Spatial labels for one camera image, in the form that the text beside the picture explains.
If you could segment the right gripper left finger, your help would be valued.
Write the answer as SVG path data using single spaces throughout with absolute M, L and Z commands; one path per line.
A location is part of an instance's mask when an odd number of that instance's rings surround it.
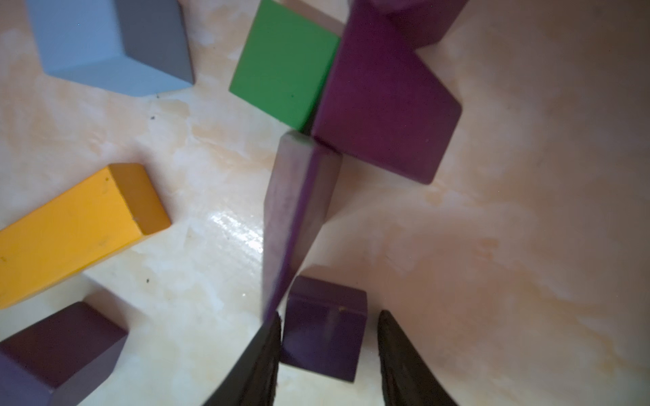
M 265 321 L 242 356 L 204 405 L 274 404 L 281 349 L 281 318 Z

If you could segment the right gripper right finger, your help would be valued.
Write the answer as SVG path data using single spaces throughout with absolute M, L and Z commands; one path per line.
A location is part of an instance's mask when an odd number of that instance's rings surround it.
M 379 314 L 377 344 L 385 404 L 457 406 L 390 311 Z

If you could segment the purple cube block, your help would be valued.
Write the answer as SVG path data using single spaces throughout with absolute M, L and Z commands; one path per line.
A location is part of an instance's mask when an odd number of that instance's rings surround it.
M 77 405 L 112 374 L 128 332 L 76 302 L 1 342 L 2 405 Z
M 354 382 L 367 318 L 366 291 L 297 277 L 289 291 L 280 362 Z
M 342 155 L 297 131 L 279 141 L 263 208 L 262 320 L 274 313 L 325 223 Z
M 468 0 L 372 1 L 413 49 L 440 42 L 467 3 Z

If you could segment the yellow long block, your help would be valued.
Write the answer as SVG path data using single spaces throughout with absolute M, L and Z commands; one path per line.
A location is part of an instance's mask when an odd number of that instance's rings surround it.
M 145 167 L 115 163 L 1 231 L 1 306 L 9 308 L 172 222 Z

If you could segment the purple rectangular block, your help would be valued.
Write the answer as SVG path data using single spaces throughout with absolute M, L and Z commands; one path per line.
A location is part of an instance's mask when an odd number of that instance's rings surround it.
M 462 106 L 369 1 L 355 1 L 311 128 L 338 152 L 431 184 Z

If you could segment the green cube block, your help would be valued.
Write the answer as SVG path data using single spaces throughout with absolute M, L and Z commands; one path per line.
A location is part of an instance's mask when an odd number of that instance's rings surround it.
M 303 132 L 317 107 L 340 38 L 275 1 L 262 1 L 230 92 Z

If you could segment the light blue cube block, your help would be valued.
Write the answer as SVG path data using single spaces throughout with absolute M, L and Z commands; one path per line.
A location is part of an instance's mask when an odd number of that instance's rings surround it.
M 168 1 L 28 1 L 45 74 L 127 96 L 194 85 L 181 5 Z

